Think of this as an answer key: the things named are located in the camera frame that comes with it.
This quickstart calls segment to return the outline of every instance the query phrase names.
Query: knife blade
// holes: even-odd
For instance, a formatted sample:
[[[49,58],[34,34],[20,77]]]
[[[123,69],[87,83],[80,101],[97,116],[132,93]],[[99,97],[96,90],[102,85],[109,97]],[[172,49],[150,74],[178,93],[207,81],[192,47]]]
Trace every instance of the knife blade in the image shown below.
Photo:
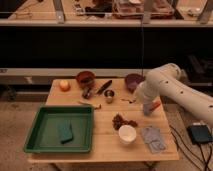
[[[112,84],[112,80],[107,81],[106,83],[104,83],[101,88],[98,89],[97,94],[102,94],[104,92],[104,90],[106,90],[110,85]]]

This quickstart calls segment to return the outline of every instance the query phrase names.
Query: red bowl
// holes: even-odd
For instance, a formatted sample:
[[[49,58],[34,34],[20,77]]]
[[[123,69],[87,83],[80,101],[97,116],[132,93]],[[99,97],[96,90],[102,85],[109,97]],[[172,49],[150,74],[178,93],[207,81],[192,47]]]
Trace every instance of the red bowl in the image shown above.
[[[76,76],[76,80],[81,88],[94,86],[95,74],[91,71],[82,71]]]
[[[125,77],[124,81],[125,81],[127,89],[133,93],[136,87],[138,86],[138,84],[140,84],[144,80],[145,80],[145,77],[143,77],[142,75],[132,73],[132,74],[128,74]]]

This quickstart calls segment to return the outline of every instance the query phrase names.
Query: dish towel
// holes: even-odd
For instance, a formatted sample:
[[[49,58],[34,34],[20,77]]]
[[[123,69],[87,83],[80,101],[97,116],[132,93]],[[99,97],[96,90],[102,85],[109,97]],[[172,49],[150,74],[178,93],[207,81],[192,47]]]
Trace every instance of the dish towel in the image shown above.
[[[166,144],[162,138],[159,128],[152,125],[142,128],[141,135],[152,153],[159,153],[166,149]]]

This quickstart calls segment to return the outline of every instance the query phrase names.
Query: black cable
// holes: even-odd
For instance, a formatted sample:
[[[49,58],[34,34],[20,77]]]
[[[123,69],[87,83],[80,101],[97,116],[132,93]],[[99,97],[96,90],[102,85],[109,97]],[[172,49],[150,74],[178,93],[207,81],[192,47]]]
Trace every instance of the black cable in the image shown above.
[[[143,29],[143,15],[141,14],[141,75],[144,76],[144,29]]]
[[[210,161],[210,159],[211,159],[211,156],[212,156],[212,148],[210,149],[211,151],[210,151],[210,155],[209,155],[209,157],[208,157],[208,160],[207,161],[205,161],[205,157],[204,157],[204,153],[203,153],[203,150],[202,150],[202,148],[199,146],[199,144],[198,144],[198,146],[200,147],[200,150],[201,150],[201,155],[202,155],[202,158],[203,158],[203,161],[196,155],[196,154],[194,154],[190,149],[189,149],[189,147],[185,144],[185,142],[183,141],[183,139],[182,139],[182,137],[181,137],[181,135],[179,134],[179,132],[173,127],[173,126],[171,126],[171,125],[169,125],[170,126],[170,128],[172,128],[175,132],[176,132],[176,134],[179,136],[179,138],[180,138],[180,140],[182,141],[182,143],[183,143],[183,145],[186,147],[186,149],[194,156],[194,157],[196,157],[202,164],[205,164],[205,167],[207,168],[207,169],[209,169],[210,171],[211,171],[211,169],[208,167],[208,164],[207,164],[207,161],[209,160]]]
[[[204,171],[207,170],[208,165],[209,165],[209,162],[210,162],[210,160],[211,160],[211,158],[212,158],[212,146],[210,145],[209,148],[210,148],[210,154],[209,154],[209,157],[208,157],[208,159],[207,159],[207,161],[206,161],[206,165],[205,165]]]
[[[186,145],[186,143],[184,142],[184,140],[182,139],[182,137],[181,137],[181,135],[179,134],[179,132],[173,127],[173,126],[171,126],[171,125],[169,125],[170,126],[170,128],[172,128],[174,131],[175,131],[175,133],[178,135],[178,137],[180,138],[180,140],[181,140],[181,142],[183,143],[183,145],[186,147],[186,149],[194,156],[194,157],[196,157],[201,163],[203,163],[203,161],[195,154],[195,153],[193,153],[190,149],[189,149],[189,147]]]
[[[192,159],[185,153],[185,151],[181,148],[181,146],[178,144],[178,141],[177,141],[177,138],[176,136],[172,133],[173,137],[175,138],[176,142],[177,142],[177,146],[178,148],[181,150],[181,152],[183,153],[183,155],[196,167],[198,168],[200,171],[202,171],[202,169],[197,165],[195,164],[195,162],[192,161]]]
[[[203,158],[203,162],[205,163],[205,167],[206,167],[206,159],[205,159],[205,156],[204,156],[204,153],[203,153],[203,149],[201,147],[201,144],[197,144],[197,146],[199,147],[200,149],[200,153],[201,153],[201,156]]]

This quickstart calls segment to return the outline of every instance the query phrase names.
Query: gray floor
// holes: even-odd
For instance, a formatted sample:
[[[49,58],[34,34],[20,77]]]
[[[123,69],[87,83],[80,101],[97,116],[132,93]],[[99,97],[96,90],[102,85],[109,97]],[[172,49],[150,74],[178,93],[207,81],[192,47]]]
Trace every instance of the gray floor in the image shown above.
[[[48,92],[18,92],[14,101],[8,101],[6,92],[1,93],[0,97],[0,171],[54,171],[54,168],[48,164],[30,164],[27,162],[27,154],[23,152],[23,145],[26,135],[32,124],[32,120],[37,109],[44,105]],[[189,148],[201,158],[197,146],[191,144],[186,133],[186,126],[197,121],[191,114],[185,111],[176,103],[163,98],[163,106],[167,114],[169,124],[180,132]],[[203,165],[184,148],[180,139],[178,142],[184,152],[203,170]],[[208,146],[203,147],[205,155],[208,155]],[[180,160],[160,162],[156,170],[199,170],[192,165],[189,160],[179,150]],[[145,168],[142,163],[99,163],[96,164],[74,164],[59,165],[63,170],[75,171],[139,171]]]

